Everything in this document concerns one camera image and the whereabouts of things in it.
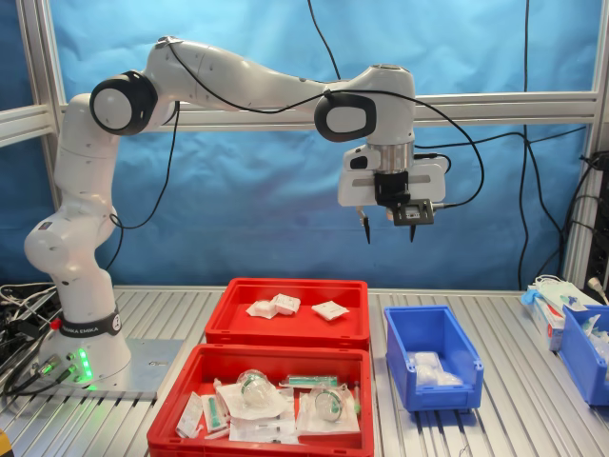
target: blue backdrop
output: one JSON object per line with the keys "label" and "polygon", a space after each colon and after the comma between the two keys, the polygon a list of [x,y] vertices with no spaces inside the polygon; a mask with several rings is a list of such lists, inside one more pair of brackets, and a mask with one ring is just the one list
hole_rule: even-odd
{"label": "blue backdrop", "polygon": [[[413,71],[418,94],[522,88],[523,0],[313,4],[342,77],[390,62]],[[305,0],[144,5],[52,2],[68,98],[112,74],[142,69],[150,45],[164,34],[232,50],[275,70],[335,78]],[[599,0],[533,2],[530,90],[591,89],[599,11]],[[20,46],[17,39],[12,46]],[[533,126],[529,134],[535,139],[574,127]],[[483,138],[514,129],[520,128],[467,130]],[[416,129],[416,136],[422,145],[463,141],[449,128]],[[165,178],[170,140],[166,133],[122,140],[113,193],[125,224],[137,224],[151,211]],[[578,179],[583,140],[580,131],[534,145],[545,203],[558,220]],[[414,244],[408,230],[394,228],[381,209],[371,209],[371,246],[355,211],[336,200],[342,155],[355,144],[332,144],[314,131],[179,132],[164,200],[145,227],[126,233],[110,271],[115,283],[225,284],[235,276],[298,276],[362,279],[371,287],[516,288],[524,239],[518,209],[521,140],[480,145],[487,171],[482,193],[465,207],[438,213],[434,226],[417,230]],[[443,151],[453,159],[446,201],[459,202],[479,183],[478,162],[471,148]],[[35,153],[15,155],[28,165],[38,159]],[[23,182],[18,164],[10,166],[2,171],[2,190]],[[28,187],[32,202],[30,194],[47,191],[44,181],[38,176]],[[0,278],[40,277],[27,265],[21,243],[35,224],[31,219],[44,216],[38,217],[35,203],[14,206],[2,208],[14,221],[14,235],[6,237],[3,228],[0,249],[8,252],[3,264],[11,267],[0,265]],[[532,172],[525,208],[531,239],[524,272],[532,279],[558,243],[540,211]],[[101,265],[114,252],[117,235],[98,249]]]}

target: cardboard box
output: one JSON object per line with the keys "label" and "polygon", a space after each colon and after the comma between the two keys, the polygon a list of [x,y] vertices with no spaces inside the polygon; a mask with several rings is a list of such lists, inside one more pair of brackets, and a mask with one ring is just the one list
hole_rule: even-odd
{"label": "cardboard box", "polygon": [[531,316],[537,330],[541,333],[545,344],[550,350],[560,350],[562,332],[564,331],[564,315],[541,297],[536,297],[532,305],[524,305]]}

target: blue plastic bin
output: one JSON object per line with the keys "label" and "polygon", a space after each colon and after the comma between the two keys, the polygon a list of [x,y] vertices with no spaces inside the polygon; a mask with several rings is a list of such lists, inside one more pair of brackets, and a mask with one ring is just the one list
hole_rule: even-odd
{"label": "blue plastic bin", "polygon": [[[385,308],[387,362],[408,411],[479,407],[484,367],[474,346],[448,307]],[[437,352],[444,371],[462,386],[419,386],[407,352]]]}
{"label": "blue plastic bin", "polygon": [[567,366],[573,382],[588,405],[609,405],[609,383],[605,381],[607,364],[590,343],[581,329],[581,324],[597,314],[600,318],[595,327],[609,330],[609,308],[587,307],[587,311],[573,312],[564,307],[564,331],[560,358]]}

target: aluminum workbench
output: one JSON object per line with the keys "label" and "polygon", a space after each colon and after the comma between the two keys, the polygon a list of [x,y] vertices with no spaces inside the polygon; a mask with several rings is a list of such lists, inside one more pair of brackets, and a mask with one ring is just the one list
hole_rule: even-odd
{"label": "aluminum workbench", "polygon": [[[117,287],[127,336],[184,339],[156,402],[19,398],[3,404],[0,428],[16,456],[145,456],[146,433],[223,288]],[[377,456],[609,456],[609,408],[588,407],[560,358],[543,348],[516,292],[369,291]],[[451,307],[484,362],[473,412],[402,408],[385,361],[383,307]]]}

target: white robotic arm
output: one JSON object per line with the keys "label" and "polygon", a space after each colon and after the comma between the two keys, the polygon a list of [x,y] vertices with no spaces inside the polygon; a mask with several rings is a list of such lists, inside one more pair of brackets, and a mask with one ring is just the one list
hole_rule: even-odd
{"label": "white robotic arm", "polygon": [[444,170],[433,161],[414,160],[414,102],[379,91],[412,99],[412,75],[377,65],[350,81],[320,83],[209,45],[164,37],[144,71],[109,78],[92,94],[74,97],[55,165],[62,205],[25,244],[29,261],[56,284],[63,309],[59,331],[41,346],[40,360],[55,356],[63,365],[75,365],[65,382],[73,386],[107,378],[129,362],[112,283],[94,251],[114,228],[111,185],[120,136],[157,129],[180,101],[268,115],[293,106],[311,114],[330,141],[365,137],[365,145],[344,155],[339,203],[357,207],[368,239],[366,205],[386,207],[395,225],[433,223],[432,202],[444,197]]}

